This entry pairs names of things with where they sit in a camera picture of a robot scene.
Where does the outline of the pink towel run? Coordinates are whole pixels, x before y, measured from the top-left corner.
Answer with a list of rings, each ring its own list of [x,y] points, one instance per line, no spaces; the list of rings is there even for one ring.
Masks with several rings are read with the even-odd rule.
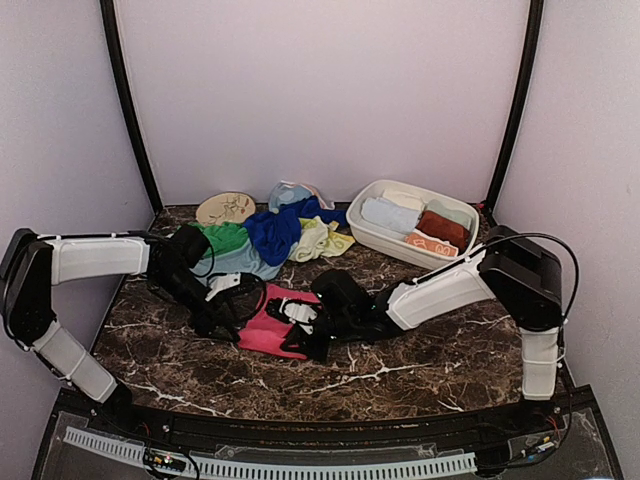
[[[293,299],[319,304],[318,298],[311,292],[288,290],[274,284],[267,285],[266,301],[273,299]],[[288,352],[281,348],[285,337],[293,328],[291,323],[270,316],[263,306],[239,331],[240,341],[237,347],[244,350],[274,355],[282,358],[307,360],[302,353]]]

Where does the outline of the large pale blue towel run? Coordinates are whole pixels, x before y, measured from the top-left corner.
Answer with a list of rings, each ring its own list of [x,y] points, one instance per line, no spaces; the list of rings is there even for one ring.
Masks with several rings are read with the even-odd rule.
[[[372,224],[407,235],[418,224],[421,212],[382,197],[369,197],[362,204],[361,215]]]

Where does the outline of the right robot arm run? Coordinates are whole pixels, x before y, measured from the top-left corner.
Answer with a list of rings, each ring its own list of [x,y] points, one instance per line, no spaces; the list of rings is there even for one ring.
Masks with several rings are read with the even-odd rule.
[[[536,244],[538,237],[499,225],[487,243],[376,296],[347,271],[333,269],[312,282],[314,301],[285,297],[269,301],[267,309],[292,326],[283,350],[322,362],[333,340],[374,343],[396,338],[452,311],[494,299],[515,321],[522,341],[521,397],[511,410],[510,424],[530,434],[557,410],[552,398],[569,312],[561,299],[561,262]]]

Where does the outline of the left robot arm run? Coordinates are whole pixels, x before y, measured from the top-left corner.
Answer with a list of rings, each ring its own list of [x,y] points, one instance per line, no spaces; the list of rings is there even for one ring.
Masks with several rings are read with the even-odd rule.
[[[141,427],[131,390],[59,320],[55,292],[144,276],[185,308],[202,337],[224,332],[239,341],[234,322],[220,311],[222,296],[194,268],[211,244],[195,226],[165,237],[149,231],[45,235],[14,231],[1,260],[1,319],[6,336],[78,390],[120,436]]]

